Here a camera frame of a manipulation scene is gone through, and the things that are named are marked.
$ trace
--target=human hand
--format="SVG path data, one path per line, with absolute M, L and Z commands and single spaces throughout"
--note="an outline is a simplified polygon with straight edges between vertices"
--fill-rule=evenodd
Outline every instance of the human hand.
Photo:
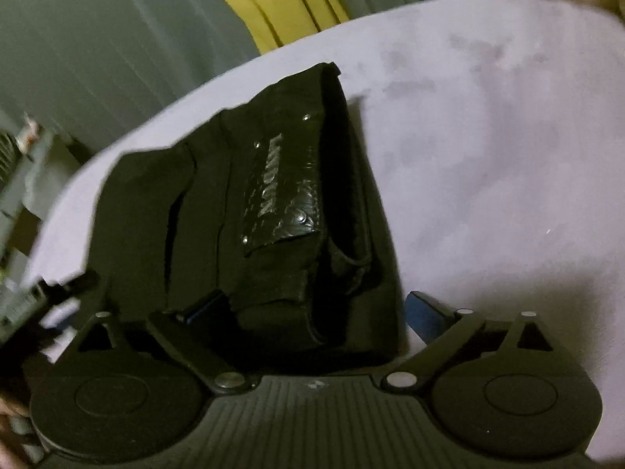
M 28 416 L 28 409 L 10 394 L 0 392 L 0 469 L 27 469 L 29 464 L 20 436 L 11 429 L 9 418 Z

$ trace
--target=metal screw head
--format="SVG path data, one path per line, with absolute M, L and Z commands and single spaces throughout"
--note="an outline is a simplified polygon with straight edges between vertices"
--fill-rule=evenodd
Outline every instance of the metal screw head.
M 245 377 L 238 372 L 223 372 L 215 377 L 215 384 L 220 388 L 238 388 L 245 384 Z
M 393 372 L 386 376 L 386 382 L 393 388 L 410 388 L 417 383 L 417 376 L 410 372 Z

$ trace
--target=black bag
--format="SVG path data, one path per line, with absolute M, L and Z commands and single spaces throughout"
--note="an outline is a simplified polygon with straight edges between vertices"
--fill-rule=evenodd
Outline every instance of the black bag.
M 220 289 L 251 359 L 329 367 L 395 356 L 395 257 L 338 75 L 316 65 L 170 149 L 121 158 L 89 265 L 109 277 L 122 320 Z

